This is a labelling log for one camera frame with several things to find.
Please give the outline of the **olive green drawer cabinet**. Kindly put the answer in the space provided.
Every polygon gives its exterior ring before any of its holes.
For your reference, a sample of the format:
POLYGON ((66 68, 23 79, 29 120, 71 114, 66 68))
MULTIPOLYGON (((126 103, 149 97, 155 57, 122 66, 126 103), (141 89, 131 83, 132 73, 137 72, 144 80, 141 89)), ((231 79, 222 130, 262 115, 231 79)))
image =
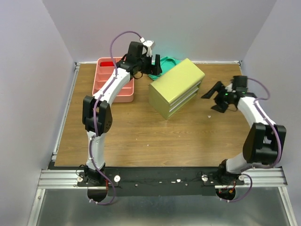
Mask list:
POLYGON ((199 91, 205 73, 188 58, 149 84, 149 103, 168 120, 199 91))

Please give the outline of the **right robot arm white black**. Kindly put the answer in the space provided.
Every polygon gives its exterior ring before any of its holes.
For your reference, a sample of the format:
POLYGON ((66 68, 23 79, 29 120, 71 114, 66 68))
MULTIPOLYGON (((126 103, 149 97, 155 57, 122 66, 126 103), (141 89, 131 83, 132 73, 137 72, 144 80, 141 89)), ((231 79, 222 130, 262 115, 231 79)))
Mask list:
POLYGON ((233 77, 228 86, 218 81, 202 96, 203 99, 210 99, 216 92, 212 109, 224 113, 230 105, 234 105, 250 126, 242 152, 223 160, 215 173, 216 180, 223 185, 238 179, 246 170, 271 169, 282 157, 286 128, 276 124, 264 112, 259 104, 261 98, 248 89, 250 80, 247 76, 238 75, 233 77))

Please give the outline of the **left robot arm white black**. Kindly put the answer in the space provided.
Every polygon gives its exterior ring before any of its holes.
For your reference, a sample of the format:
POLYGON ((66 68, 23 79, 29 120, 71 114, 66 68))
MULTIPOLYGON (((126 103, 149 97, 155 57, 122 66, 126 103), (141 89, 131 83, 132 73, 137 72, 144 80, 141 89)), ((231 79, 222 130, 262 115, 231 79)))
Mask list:
POLYGON ((104 183, 104 140, 112 126, 111 105, 122 88, 137 73, 158 75, 162 72, 160 56, 152 55, 155 42, 140 39, 132 41, 128 52, 119 60, 113 60, 115 68, 103 87, 83 100, 82 123, 88 137, 88 159, 84 167, 84 180, 94 186, 104 183))

